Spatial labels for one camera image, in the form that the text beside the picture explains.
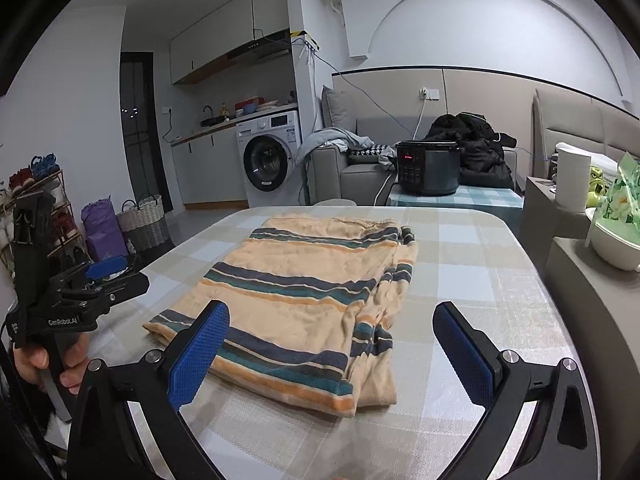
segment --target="human hand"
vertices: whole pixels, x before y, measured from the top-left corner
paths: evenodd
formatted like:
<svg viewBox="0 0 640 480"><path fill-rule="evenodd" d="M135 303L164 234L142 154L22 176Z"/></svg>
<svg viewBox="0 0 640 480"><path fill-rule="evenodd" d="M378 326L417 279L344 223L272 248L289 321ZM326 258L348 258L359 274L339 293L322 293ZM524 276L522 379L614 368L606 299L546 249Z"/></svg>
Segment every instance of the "human hand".
<svg viewBox="0 0 640 480"><path fill-rule="evenodd" d="M68 369L60 374L60 384L72 394L80 391L80 383L84 376L89 359L86 356L89 349L89 335L80 334L78 341L65 352L64 361ZM44 384L40 378L40 371L49 367L49 354L39 345L28 344L23 348L14 348L15 368L20 377L30 384L35 384L44 391Z"/></svg>

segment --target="digital display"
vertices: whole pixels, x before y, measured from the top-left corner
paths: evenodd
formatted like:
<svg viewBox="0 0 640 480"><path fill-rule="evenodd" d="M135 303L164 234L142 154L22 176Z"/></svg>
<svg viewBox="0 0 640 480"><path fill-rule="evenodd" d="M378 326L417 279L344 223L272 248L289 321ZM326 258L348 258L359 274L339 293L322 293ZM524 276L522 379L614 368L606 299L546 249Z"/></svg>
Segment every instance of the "digital display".
<svg viewBox="0 0 640 480"><path fill-rule="evenodd" d="M271 127L275 128L276 126L286 126L288 122L286 115L280 115L271 119Z"/></svg>

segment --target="kitchen cabinet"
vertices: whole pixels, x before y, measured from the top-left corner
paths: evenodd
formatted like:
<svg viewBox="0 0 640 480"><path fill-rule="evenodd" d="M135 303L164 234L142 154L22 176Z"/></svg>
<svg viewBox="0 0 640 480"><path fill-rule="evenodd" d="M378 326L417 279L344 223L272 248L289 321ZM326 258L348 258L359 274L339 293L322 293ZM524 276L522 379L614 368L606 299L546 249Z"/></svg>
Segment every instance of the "kitchen cabinet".
<svg viewBox="0 0 640 480"><path fill-rule="evenodd" d="M289 28L287 0L254 0L253 4L256 40Z"/></svg>
<svg viewBox="0 0 640 480"><path fill-rule="evenodd" d="M191 143L185 142L184 144L174 146L172 153L174 155L175 174L178 178L178 187L180 188L182 203L194 203L196 202L197 186L194 180L196 172L193 169L193 163L196 155L193 154Z"/></svg>
<svg viewBox="0 0 640 480"><path fill-rule="evenodd" d="M179 144L173 153L183 203L246 200L234 128Z"/></svg>
<svg viewBox="0 0 640 480"><path fill-rule="evenodd" d="M232 0L171 40L171 81L201 81L232 64L229 51L285 28L287 0Z"/></svg>

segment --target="kitchen counter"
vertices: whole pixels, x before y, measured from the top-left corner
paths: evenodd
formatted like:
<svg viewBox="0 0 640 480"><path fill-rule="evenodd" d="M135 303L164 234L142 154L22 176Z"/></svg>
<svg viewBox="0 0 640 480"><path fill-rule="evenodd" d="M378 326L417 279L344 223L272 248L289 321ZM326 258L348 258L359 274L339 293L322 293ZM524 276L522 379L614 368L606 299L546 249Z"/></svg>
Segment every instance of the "kitchen counter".
<svg viewBox="0 0 640 480"><path fill-rule="evenodd" d="M219 130L226 130L227 128L231 128L235 124L241 123L243 121L249 121L251 119L257 119L258 117L265 117L265 116L279 114L282 112L287 112L289 110L297 110L297 109L298 109L298 103L292 103L290 105L269 108L268 110L256 112L255 114L243 115L242 117L231 119L230 121L216 124L215 126L206 126L204 128L198 128L197 130L194 130L193 132L191 132L187 137L175 137L170 141L170 143L172 147L179 146L180 144L189 142L190 140L193 140L193 139L197 139L198 137L202 137Z"/></svg>

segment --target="screw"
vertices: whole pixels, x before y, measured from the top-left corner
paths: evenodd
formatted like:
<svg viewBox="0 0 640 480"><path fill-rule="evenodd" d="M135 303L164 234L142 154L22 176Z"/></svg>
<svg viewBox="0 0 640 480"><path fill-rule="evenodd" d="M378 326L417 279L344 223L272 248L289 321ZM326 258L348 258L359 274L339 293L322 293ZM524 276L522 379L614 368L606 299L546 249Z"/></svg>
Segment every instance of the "screw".
<svg viewBox="0 0 640 480"><path fill-rule="evenodd" d="M147 363L157 363L160 359L162 359L162 350L150 350L145 355L145 361Z"/></svg>
<svg viewBox="0 0 640 480"><path fill-rule="evenodd" d="M502 352L502 358L508 363L517 363L520 360L520 356L513 350L505 350Z"/></svg>
<svg viewBox="0 0 640 480"><path fill-rule="evenodd" d="M573 359L569 359L568 357L566 359L562 359L562 366L564 366L570 372L573 372L578 367L575 361Z"/></svg>
<svg viewBox="0 0 640 480"><path fill-rule="evenodd" d="M100 359L92 359L91 361L89 361L89 365L87 366L87 368L89 368L90 372L97 372L101 366L102 361L100 361Z"/></svg>

